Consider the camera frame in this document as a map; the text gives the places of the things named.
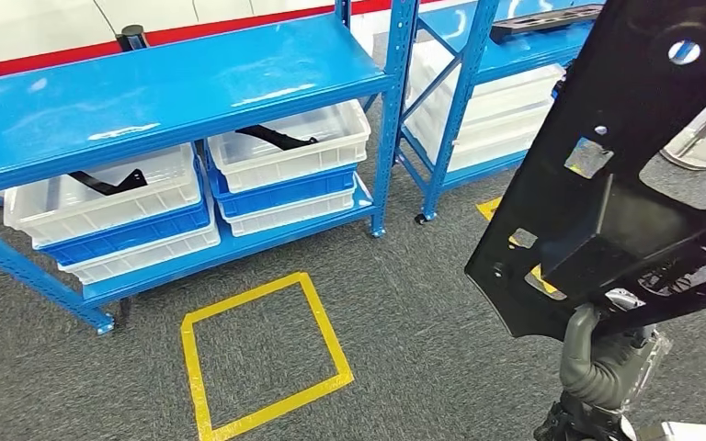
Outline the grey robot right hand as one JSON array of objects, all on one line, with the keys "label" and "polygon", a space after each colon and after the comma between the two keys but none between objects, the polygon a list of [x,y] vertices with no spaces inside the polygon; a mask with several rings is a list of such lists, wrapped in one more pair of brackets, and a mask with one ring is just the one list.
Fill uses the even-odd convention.
[{"label": "grey robot right hand", "polygon": [[621,412],[638,400],[672,342],[653,325],[596,337],[600,317],[592,304],[578,307],[571,316],[560,379],[564,391],[581,402]]}]

